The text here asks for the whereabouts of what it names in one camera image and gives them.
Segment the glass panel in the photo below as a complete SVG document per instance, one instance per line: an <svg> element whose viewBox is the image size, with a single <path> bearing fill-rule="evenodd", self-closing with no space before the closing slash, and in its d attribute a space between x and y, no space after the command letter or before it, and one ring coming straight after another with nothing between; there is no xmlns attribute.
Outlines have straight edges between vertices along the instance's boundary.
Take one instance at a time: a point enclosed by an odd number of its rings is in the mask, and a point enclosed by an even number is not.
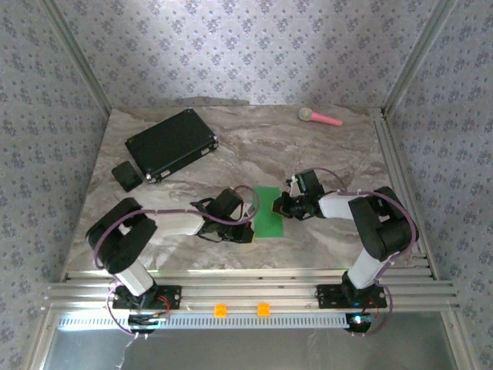
<svg viewBox="0 0 493 370"><path fill-rule="evenodd" d="M456 369L439 314L396 314L375 336L340 329L58 331L45 370Z"/></svg>

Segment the black mounting plate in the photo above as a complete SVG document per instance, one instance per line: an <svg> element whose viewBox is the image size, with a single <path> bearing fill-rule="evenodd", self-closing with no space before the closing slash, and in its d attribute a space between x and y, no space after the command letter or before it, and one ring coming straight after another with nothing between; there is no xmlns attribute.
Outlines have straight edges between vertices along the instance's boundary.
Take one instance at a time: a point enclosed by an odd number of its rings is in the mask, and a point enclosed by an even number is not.
<svg viewBox="0 0 493 370"><path fill-rule="evenodd" d="M386 308L384 289L374 286L359 301L349 302L344 295L340 284L317 285L315 297L318 300L318 308Z"/></svg>
<svg viewBox="0 0 493 370"><path fill-rule="evenodd" d="M115 296L118 299L113 299L113 309L146 309L146 310L156 310L163 311L166 310L166 305L162 303L158 297L166 297L169 302L170 310L179 310L179 303L182 299L182 287L179 285L158 285L156 288L156 294L154 299L152 299L148 304L142 307L137 307L133 302L133 296L126 287L118 287L115 290Z"/></svg>

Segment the gray marble surface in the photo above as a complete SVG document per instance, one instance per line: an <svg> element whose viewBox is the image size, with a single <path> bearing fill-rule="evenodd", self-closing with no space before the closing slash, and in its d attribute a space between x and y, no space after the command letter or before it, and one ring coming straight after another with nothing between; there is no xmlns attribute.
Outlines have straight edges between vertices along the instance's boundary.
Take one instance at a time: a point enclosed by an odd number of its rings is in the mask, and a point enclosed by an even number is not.
<svg viewBox="0 0 493 370"><path fill-rule="evenodd" d="M239 184L284 190L286 178L318 166L336 171L350 190L373 190L389 184L368 115L338 106L316 108L344 121L342 127L334 127L300 121L299 108L195 108L220 138L219 149L160 184L144 183L130 193L125 193L111 174L114 166L131 160L124 142L183 108L131 113L113 110L65 270L94 269L86 231L125 197L135 197L144 208L187 207L190 201L216 197L225 187ZM339 187L328 173L319 173L319 179L326 190ZM198 237L164 237L160 230L167 217L154 217L158 230L140 256L149 269L345 268L355 262L362 248L356 227L349 220L284 220L282 238L256 238L252 244L215 244Z"/></svg>

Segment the floral wallpaper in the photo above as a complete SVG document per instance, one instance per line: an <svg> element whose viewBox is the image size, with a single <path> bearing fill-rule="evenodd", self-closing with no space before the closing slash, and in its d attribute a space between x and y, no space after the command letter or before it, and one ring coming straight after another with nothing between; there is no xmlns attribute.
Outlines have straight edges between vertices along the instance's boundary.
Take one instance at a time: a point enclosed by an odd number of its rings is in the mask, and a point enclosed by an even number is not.
<svg viewBox="0 0 493 370"><path fill-rule="evenodd" d="M36 2L0 2L0 368L59 278L106 118Z"/></svg>
<svg viewBox="0 0 493 370"><path fill-rule="evenodd" d="M436 0L56 2L111 103L129 108L380 106Z"/></svg>
<svg viewBox="0 0 493 370"><path fill-rule="evenodd" d="M493 3L459 0L391 118L441 277L493 368Z"/></svg>

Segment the pink microphone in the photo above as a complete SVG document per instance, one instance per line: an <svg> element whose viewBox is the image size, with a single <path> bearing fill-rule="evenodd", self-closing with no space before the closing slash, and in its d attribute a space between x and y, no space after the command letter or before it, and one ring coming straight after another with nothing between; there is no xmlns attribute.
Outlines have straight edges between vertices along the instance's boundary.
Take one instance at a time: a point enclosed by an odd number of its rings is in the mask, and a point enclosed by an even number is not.
<svg viewBox="0 0 493 370"><path fill-rule="evenodd" d="M342 121L340 119L324 116L323 114L314 112L310 108L301 108L298 116L303 121L314 121L326 123L327 125L342 126Z"/></svg>

